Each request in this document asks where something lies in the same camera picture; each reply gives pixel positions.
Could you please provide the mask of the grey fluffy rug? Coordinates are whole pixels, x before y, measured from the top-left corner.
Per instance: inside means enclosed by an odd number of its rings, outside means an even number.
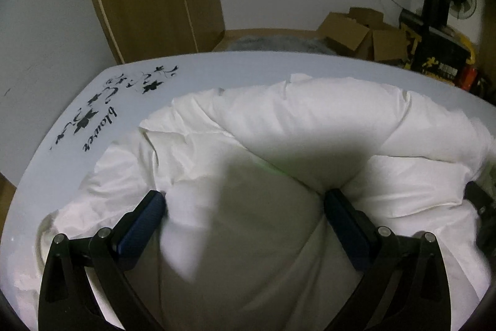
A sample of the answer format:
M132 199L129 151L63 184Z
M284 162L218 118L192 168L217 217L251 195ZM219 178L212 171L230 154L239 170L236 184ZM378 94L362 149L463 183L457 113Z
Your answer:
M331 50L326 44L317 38L299 38L290 35L255 36L247 35L241 37L226 49L229 52L235 51L271 51L271 52L292 52L309 53L318 55L336 56L337 53Z

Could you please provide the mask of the white puffy down jacket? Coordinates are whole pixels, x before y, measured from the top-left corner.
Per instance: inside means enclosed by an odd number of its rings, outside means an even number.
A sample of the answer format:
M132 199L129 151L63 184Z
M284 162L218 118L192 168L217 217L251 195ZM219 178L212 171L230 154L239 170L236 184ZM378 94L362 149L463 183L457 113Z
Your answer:
M426 96L352 78L293 78L174 99L112 142L66 204L36 222L14 295L34 329L52 238L90 236L147 191L168 215L130 273L171 330L320 330L360 281L323 213L340 189L375 226L434 234L458 330L489 288L476 210L495 139Z

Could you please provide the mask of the white bed sheet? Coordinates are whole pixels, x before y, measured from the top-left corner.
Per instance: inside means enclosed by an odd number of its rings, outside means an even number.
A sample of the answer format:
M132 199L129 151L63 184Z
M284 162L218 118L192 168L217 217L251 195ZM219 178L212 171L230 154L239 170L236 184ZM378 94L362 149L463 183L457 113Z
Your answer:
M7 215L1 287L19 317L13 280L17 267L29 275L34 273L29 259L34 254L30 240L37 233L36 222L69 202L112 142L181 96L212 89L271 86L293 78L352 78L415 92L448 110L479 119L495 139L495 110L488 104L428 77L363 60L302 53L222 52L105 70L45 137Z

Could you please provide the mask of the open brown cardboard box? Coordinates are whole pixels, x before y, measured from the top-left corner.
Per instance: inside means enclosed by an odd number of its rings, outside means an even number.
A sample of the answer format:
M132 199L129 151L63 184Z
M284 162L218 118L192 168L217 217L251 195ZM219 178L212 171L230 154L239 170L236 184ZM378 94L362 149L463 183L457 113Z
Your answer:
M383 21L383 13L366 7L351 7L348 13L330 12L317 33L340 56L392 64L406 62L404 30Z

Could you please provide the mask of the black yellow delivery box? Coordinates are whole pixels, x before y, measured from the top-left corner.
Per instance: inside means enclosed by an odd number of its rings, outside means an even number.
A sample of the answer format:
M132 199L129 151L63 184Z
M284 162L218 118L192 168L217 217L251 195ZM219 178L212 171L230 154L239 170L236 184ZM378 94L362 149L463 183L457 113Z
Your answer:
M424 23L421 16L403 9L399 24L413 41L408 51L410 70L456 85L471 60L471 50L458 38Z

